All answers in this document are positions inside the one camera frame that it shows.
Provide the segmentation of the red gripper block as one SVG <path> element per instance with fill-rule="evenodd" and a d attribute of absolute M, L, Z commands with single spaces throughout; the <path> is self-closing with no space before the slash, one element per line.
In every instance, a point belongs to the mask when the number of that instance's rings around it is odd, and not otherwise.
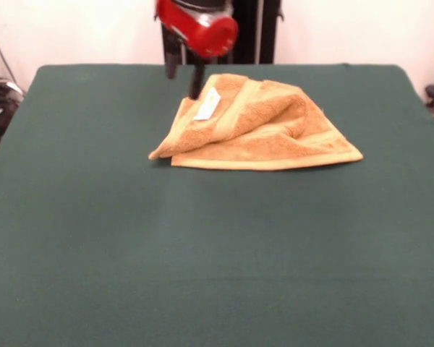
<path fill-rule="evenodd" d="M 156 2 L 156 18 L 168 31 L 164 42 L 166 76 L 172 80 L 182 63 L 181 43 L 201 58 L 226 55 L 238 36 L 231 1 Z M 203 88 L 205 60 L 197 59 L 192 73 L 189 97 L 197 100 Z"/>

